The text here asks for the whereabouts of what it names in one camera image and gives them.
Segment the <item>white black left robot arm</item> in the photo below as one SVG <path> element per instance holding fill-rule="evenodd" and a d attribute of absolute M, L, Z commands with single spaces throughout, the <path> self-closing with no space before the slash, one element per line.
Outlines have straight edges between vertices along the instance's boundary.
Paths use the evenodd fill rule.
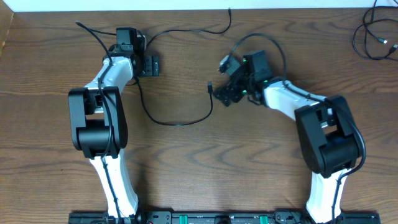
<path fill-rule="evenodd" d="M 95 168 L 108 209 L 73 212 L 69 223 L 148 223 L 125 163 L 128 128 L 121 101 L 125 85 L 142 72 L 146 38 L 131 27 L 116 29 L 115 36 L 97 76 L 68 93 L 73 145 Z"/>

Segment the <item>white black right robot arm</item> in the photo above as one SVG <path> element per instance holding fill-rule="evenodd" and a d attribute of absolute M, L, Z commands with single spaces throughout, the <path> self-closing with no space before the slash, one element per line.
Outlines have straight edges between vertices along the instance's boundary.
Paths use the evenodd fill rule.
<path fill-rule="evenodd" d="M 342 221 L 340 202 L 346 178 L 366 160 L 364 140 L 346 99 L 313 95 L 285 76 L 273 75 L 263 50 L 246 54 L 242 61 L 229 54 L 218 70 L 229 76 L 213 93 L 225 106 L 246 96 L 251 103 L 295 121 L 301 152 L 312 172 L 305 206 L 309 219 L 312 223 Z"/>

